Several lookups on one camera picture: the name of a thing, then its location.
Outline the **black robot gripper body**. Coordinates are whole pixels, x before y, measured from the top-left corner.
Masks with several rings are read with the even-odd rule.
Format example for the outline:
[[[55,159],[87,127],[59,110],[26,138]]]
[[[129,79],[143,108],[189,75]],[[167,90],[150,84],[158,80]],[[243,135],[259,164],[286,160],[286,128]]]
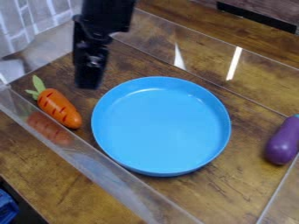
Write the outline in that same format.
[[[111,42],[111,34],[129,32],[137,0],[83,0],[75,15],[74,42]]]

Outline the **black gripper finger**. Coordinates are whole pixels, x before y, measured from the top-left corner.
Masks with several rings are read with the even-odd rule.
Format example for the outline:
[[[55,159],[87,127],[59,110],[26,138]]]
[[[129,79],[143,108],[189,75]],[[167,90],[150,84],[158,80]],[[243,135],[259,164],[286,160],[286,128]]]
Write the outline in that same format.
[[[78,43],[74,50],[75,84],[79,88],[97,89],[102,83],[109,62],[109,49]]]

